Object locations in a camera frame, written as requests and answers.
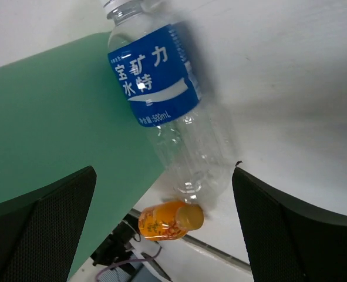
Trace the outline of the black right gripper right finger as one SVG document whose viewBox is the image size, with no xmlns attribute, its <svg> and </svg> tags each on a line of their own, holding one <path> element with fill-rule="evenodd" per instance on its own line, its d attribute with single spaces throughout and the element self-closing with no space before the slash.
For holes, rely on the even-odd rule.
<svg viewBox="0 0 347 282">
<path fill-rule="evenodd" d="M 232 186 L 254 281 L 347 281 L 347 216 L 236 166 Z"/>
</svg>

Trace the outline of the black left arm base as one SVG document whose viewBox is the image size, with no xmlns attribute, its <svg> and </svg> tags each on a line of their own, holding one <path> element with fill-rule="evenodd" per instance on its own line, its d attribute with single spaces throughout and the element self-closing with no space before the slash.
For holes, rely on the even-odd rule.
<svg viewBox="0 0 347 282">
<path fill-rule="evenodd" d="M 93 260 L 93 265 L 109 266 L 128 260 L 132 254 L 130 240 L 140 239 L 137 222 L 135 217 L 127 214 L 92 253 L 90 258 Z"/>
</svg>

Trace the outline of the clear bottle blue label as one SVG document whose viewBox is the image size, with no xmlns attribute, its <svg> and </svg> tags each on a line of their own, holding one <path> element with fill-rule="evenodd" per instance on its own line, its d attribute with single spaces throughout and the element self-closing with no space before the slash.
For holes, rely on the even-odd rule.
<svg viewBox="0 0 347 282">
<path fill-rule="evenodd" d="M 230 170 L 178 30 L 143 1 L 103 1 L 102 8 L 114 23 L 110 66 L 171 185 L 186 203 L 214 204 Z"/>
</svg>

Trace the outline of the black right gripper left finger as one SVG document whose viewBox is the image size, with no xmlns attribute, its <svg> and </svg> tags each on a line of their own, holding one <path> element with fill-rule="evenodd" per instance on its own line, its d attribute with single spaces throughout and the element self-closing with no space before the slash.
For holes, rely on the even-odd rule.
<svg viewBox="0 0 347 282">
<path fill-rule="evenodd" d="M 66 281 L 97 175 L 85 167 L 0 203 L 0 281 Z"/>
</svg>

